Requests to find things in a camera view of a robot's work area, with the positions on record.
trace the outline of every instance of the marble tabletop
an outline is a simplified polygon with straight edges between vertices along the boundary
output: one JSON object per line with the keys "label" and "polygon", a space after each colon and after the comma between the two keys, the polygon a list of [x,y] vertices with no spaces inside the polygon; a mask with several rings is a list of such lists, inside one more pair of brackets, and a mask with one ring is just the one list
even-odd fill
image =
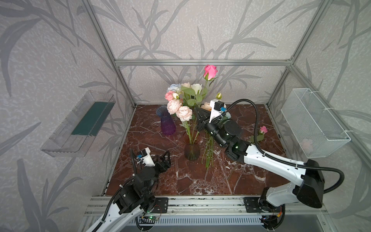
{"label": "marble tabletop", "polygon": [[[182,135],[185,129],[176,118],[177,131],[170,136],[161,132],[160,118],[156,115],[159,105],[138,105],[125,143],[122,147],[114,173],[106,192],[112,196],[119,184],[132,176],[133,168],[129,149],[135,152],[149,147],[151,154],[162,155],[169,150],[171,154],[171,168],[159,177],[159,185],[155,195],[260,195],[264,187],[277,187],[288,183],[288,180],[262,168],[240,164],[229,159],[225,148],[214,145],[214,162],[208,170],[202,155],[206,139],[201,133],[201,155],[195,161],[189,161],[184,156],[184,142]],[[259,126],[266,126],[268,133],[260,146],[269,152],[285,156],[285,151],[269,118],[264,105],[257,105],[260,122]],[[244,140],[249,140],[253,134],[255,111],[251,105],[236,105],[231,110],[234,119],[243,129]]]}

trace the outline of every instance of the vase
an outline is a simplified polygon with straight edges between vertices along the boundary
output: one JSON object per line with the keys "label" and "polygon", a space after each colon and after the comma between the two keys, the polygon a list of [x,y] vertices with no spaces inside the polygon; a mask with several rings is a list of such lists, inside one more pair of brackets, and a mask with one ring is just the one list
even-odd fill
{"label": "vase", "polygon": [[[193,131],[191,130],[191,134],[193,133],[193,135],[195,136],[197,134],[197,131]],[[196,160],[200,157],[200,146],[199,146],[199,142],[200,142],[200,137],[201,136],[198,136],[196,138],[196,140],[191,144],[189,142],[189,136],[187,134],[187,132],[185,132],[183,134],[183,141],[185,143],[184,145],[184,156],[188,159],[188,160]]]}
{"label": "vase", "polygon": [[160,106],[156,114],[161,118],[161,131],[165,135],[172,135],[177,130],[171,115],[167,111],[166,105]]}

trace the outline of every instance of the pink rose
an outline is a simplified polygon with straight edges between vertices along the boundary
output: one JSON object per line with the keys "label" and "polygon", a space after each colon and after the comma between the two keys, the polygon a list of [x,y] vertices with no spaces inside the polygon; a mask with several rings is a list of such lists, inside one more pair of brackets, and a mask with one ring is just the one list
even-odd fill
{"label": "pink rose", "polygon": [[177,117],[182,121],[189,121],[192,118],[192,110],[188,106],[182,106],[177,111]]}
{"label": "pink rose", "polygon": [[167,93],[165,94],[165,99],[168,100],[168,101],[173,100],[173,99],[174,99],[174,97],[173,97],[173,93],[175,93],[175,92],[173,92],[173,91],[169,91],[169,92],[167,92]]}
{"label": "pink rose", "polygon": [[169,112],[169,114],[175,114],[181,106],[182,103],[179,99],[170,100],[167,104],[167,111]]}
{"label": "pink rose", "polygon": [[217,72],[218,70],[216,70],[216,67],[214,65],[206,65],[204,77],[206,76],[206,74],[209,74],[207,76],[207,80],[209,81],[215,77]]}
{"label": "pink rose", "polygon": [[268,133],[268,129],[265,126],[260,127],[260,133],[266,134]]}
{"label": "pink rose", "polygon": [[305,138],[301,146],[306,154],[311,153],[313,151],[313,140]]}

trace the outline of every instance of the white wire basket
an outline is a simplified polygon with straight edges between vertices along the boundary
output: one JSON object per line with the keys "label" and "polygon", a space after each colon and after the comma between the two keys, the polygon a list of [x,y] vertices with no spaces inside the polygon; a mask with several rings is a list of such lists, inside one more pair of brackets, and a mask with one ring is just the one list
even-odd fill
{"label": "white wire basket", "polygon": [[281,112],[308,158],[329,156],[351,140],[309,88],[293,89]]}

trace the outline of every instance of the wallpaper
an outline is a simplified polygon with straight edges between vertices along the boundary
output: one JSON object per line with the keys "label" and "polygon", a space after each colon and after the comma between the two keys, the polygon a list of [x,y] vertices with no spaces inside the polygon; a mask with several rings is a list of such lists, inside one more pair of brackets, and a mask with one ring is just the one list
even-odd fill
{"label": "wallpaper", "polygon": [[[132,107],[79,1],[0,1],[0,231],[74,231]],[[116,104],[83,158],[40,150],[87,90]]]}
{"label": "wallpaper", "polygon": [[288,59],[319,1],[92,0],[116,59]]}
{"label": "wallpaper", "polygon": [[[289,59],[320,1],[92,0],[115,59]],[[203,66],[121,66],[139,104],[166,86],[203,83]],[[220,66],[207,100],[266,103],[284,67]]]}
{"label": "wallpaper", "polygon": [[[295,65],[371,148],[371,1],[333,1]],[[346,179],[325,203],[339,231],[369,231],[371,171],[346,145],[321,164]]]}
{"label": "wallpaper", "polygon": [[295,65],[371,151],[371,105],[365,101],[371,86],[370,4],[331,4]]}
{"label": "wallpaper", "polygon": [[[287,151],[286,154],[296,160],[306,161],[308,158],[302,151],[292,130],[281,113],[281,108],[293,88],[305,88],[294,74],[289,74],[284,85],[273,100],[270,110],[277,126],[281,131]],[[362,164],[358,155],[349,144],[344,145],[330,156],[312,158],[321,166],[335,167],[345,173],[345,180],[336,190],[324,195],[325,204],[330,216],[339,232],[366,232],[369,231],[371,215],[371,172]],[[333,185],[339,175],[324,171],[325,188]]]}
{"label": "wallpaper", "polygon": [[[217,69],[222,74],[217,74],[217,79],[207,85],[209,93],[205,101],[214,99],[216,94],[221,92],[222,100],[226,103],[248,98],[256,103],[265,104],[284,67],[221,66]],[[190,82],[205,85],[204,66],[132,66],[122,69],[121,72],[131,91],[138,93],[133,95],[138,104],[166,103],[164,95],[172,83]]]}

